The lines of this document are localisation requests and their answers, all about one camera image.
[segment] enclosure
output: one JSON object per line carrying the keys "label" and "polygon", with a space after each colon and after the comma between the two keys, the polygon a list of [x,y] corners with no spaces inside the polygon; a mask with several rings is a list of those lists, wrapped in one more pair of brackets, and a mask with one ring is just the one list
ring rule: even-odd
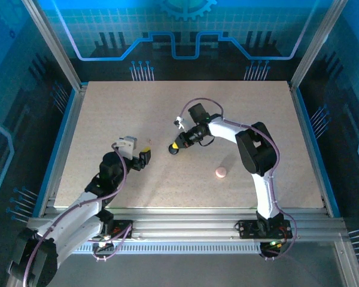
{"label": "enclosure", "polygon": [[[235,230],[258,201],[234,144],[168,152],[197,97],[265,123],[291,258],[265,262]],[[359,1],[0,0],[0,286],[21,284],[11,239],[71,205],[125,136],[151,148],[107,207],[131,239],[106,264],[83,244],[50,286],[359,286]]]}

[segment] glass panel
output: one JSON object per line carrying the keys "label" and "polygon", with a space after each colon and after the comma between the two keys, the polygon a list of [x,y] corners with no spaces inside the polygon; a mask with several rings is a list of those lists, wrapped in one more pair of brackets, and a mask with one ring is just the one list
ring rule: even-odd
{"label": "glass panel", "polygon": [[0,286],[13,238],[34,207],[71,90],[22,2],[1,0]]}
{"label": "glass panel", "polygon": [[40,0],[82,81],[290,80],[331,0]]}
{"label": "glass panel", "polygon": [[300,91],[336,201],[359,229],[359,1],[349,1]]}

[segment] work surface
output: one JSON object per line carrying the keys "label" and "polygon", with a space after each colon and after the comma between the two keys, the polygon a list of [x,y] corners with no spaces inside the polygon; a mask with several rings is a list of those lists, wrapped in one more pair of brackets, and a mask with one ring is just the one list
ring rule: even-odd
{"label": "work surface", "polygon": [[[216,138],[208,147],[168,152],[180,132],[173,122],[195,97],[219,102],[229,120],[264,122],[281,152],[275,172],[280,205],[322,207],[288,85],[269,81],[90,82],[55,206],[70,205],[98,173],[111,144],[130,135],[138,138],[135,155],[151,147],[151,161],[140,172],[130,171],[109,206],[256,207],[254,183],[235,144]],[[210,114],[220,112],[213,103],[202,104]],[[224,179],[215,176],[218,166],[228,171]]]}

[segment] gear graphic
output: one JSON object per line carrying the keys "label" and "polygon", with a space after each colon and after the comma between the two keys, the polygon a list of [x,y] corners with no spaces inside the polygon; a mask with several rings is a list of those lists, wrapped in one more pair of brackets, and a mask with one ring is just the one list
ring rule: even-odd
{"label": "gear graphic", "polygon": [[18,25],[23,17],[24,6],[21,0],[0,0],[0,18],[9,27]]}
{"label": "gear graphic", "polygon": [[211,11],[211,5],[216,4],[216,0],[160,0],[159,5],[162,12],[166,12],[169,17],[175,20],[189,19],[195,20],[197,16],[203,17],[205,12]]}

